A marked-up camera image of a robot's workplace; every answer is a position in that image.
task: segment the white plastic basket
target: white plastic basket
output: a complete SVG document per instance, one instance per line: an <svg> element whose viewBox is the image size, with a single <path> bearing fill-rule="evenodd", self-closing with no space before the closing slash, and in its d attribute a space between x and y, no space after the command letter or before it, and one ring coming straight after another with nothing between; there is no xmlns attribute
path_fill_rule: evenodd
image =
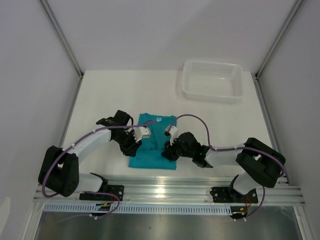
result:
<svg viewBox="0 0 320 240"><path fill-rule="evenodd" d="M243 98L243 70L240 65L187 60L183 67L182 91L188 99L236 103Z"/></svg>

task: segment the white table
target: white table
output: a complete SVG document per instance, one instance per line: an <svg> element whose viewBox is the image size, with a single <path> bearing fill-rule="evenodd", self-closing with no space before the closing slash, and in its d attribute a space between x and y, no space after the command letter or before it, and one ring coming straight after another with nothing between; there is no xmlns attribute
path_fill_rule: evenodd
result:
<svg viewBox="0 0 320 240"><path fill-rule="evenodd" d="M86 71L65 137L70 145L93 129L101 118L112 117L117 110L130 114L137 123L140 113L164 116L194 114L208 125L211 144L234 146L255 137L271 146L259 100L250 72L244 72L244 98L241 103L226 104L188 100L181 90L181 71ZM183 117L177 123L180 133L192 132L201 144L208 144L200 121ZM128 167L129 158L118 144L109 142L95 150L80 165L81 173L121 176L234 177L239 166L202 169L191 159L179 158L176 170Z"/></svg>

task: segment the gray wall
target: gray wall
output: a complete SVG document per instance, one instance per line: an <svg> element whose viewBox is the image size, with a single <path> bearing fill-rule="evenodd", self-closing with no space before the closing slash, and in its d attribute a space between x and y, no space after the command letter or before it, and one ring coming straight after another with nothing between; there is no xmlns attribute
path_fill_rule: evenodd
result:
<svg viewBox="0 0 320 240"><path fill-rule="evenodd" d="M0 201L11 197L1 239L17 240L78 77L36 0L1 0L0 33Z"/></svg>
<svg viewBox="0 0 320 240"><path fill-rule="evenodd" d="M177 70L215 58L254 72L295 0L49 0L86 70Z"/></svg>
<svg viewBox="0 0 320 240"><path fill-rule="evenodd" d="M320 223L319 10L320 1L306 1L261 79L288 174L301 186L313 226Z"/></svg>

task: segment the black mounting plate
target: black mounting plate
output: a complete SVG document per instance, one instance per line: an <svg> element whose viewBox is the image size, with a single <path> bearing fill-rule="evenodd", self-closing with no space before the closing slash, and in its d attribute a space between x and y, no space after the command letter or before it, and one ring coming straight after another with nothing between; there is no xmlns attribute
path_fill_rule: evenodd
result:
<svg viewBox="0 0 320 240"><path fill-rule="evenodd" d="M123 185L109 185L107 193L116 195L121 202L124 197L124 189L125 187ZM106 201L106 202L115 200L112 196L91 194L91 193L81 193L79 199L84 201Z"/></svg>
<svg viewBox="0 0 320 240"><path fill-rule="evenodd" d="M210 194L213 197L214 203L236 203L236 204L245 204L247 196L252 204L258 203L258 197L257 197L257 191L256 189L252 189L249 191L246 195L243 195L242 197L238 198L237 201L235 201L233 198L231 198L228 186L214 186L211 188Z"/></svg>

